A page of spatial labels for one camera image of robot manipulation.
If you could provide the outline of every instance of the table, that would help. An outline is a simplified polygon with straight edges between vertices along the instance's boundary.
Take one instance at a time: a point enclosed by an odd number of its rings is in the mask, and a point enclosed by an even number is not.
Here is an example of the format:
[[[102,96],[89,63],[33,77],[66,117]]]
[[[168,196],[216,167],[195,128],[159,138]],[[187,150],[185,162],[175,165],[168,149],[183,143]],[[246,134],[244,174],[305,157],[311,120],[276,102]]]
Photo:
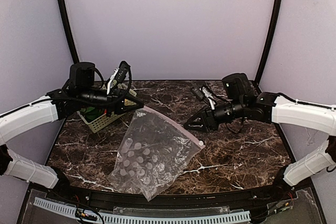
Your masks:
[[[190,87],[196,81],[133,81],[146,106],[183,124],[204,103]],[[220,81],[207,81],[213,91],[225,95]],[[131,122],[128,113],[96,134],[77,114],[64,124],[48,165],[60,168],[73,186],[116,191],[106,177],[113,171],[117,150]],[[232,123],[239,128],[240,122]],[[162,194],[205,194],[270,185],[290,158],[275,127],[246,121],[240,134],[221,125],[211,133],[192,132],[206,147],[189,163],[174,184]]]

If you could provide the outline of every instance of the plastic basket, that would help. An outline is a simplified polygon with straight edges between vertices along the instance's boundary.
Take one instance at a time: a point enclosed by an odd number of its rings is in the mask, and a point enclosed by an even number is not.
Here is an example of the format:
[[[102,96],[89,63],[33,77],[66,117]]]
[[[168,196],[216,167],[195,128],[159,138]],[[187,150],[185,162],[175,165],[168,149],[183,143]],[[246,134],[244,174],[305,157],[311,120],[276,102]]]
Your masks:
[[[127,86],[123,83],[123,84],[119,84],[118,87],[120,89],[126,89]],[[130,90],[129,93],[133,96],[137,96],[136,92],[134,90]],[[131,102],[127,99],[125,99],[125,106],[130,106],[130,105],[134,105],[134,102]],[[89,126],[89,128],[92,130],[93,133],[96,133],[98,131],[100,131],[102,128],[106,127],[107,125],[109,125],[110,123],[114,122],[116,119],[122,117],[124,114],[121,115],[115,115],[114,113],[111,114],[110,117],[107,117],[106,114],[101,115],[100,117],[94,119],[92,122],[88,122],[86,121],[86,119],[84,118],[84,116],[82,116],[80,114],[79,111],[77,111],[78,115],[80,116],[80,118],[84,121],[84,123]]]

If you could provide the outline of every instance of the plastic bag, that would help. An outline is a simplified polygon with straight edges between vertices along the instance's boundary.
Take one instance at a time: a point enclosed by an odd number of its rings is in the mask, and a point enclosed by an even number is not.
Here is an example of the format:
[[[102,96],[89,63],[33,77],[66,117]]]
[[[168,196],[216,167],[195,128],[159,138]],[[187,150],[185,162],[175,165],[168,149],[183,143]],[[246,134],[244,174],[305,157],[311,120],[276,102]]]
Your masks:
[[[116,190],[142,193],[150,201],[169,188],[203,148],[203,142],[179,124],[144,107],[134,113],[108,180]]]

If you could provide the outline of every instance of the black pole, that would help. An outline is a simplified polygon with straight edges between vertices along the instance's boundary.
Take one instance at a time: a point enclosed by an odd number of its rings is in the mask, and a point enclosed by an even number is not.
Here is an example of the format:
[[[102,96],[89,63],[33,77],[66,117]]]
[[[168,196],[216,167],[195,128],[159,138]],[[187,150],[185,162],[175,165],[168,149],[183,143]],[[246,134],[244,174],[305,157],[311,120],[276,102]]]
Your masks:
[[[76,46],[75,46],[74,38],[72,36],[71,28],[70,28],[70,22],[68,18],[67,9],[65,6],[65,0],[57,0],[57,1],[58,1],[59,12],[61,13],[63,28],[64,28],[65,36],[68,41],[68,46],[70,49],[72,60],[74,63],[78,63],[79,58],[78,58],[78,54],[76,51]]]
[[[271,49],[272,40],[275,32],[275,28],[277,26],[279,11],[280,11],[281,0],[274,0],[273,11],[271,16],[271,21],[269,23],[268,33],[265,41],[265,46],[263,53],[261,55],[261,60],[259,63],[258,71],[255,77],[255,82],[259,85],[261,81],[261,77],[264,73],[264,69],[266,66],[267,58],[269,55],[269,51]]]

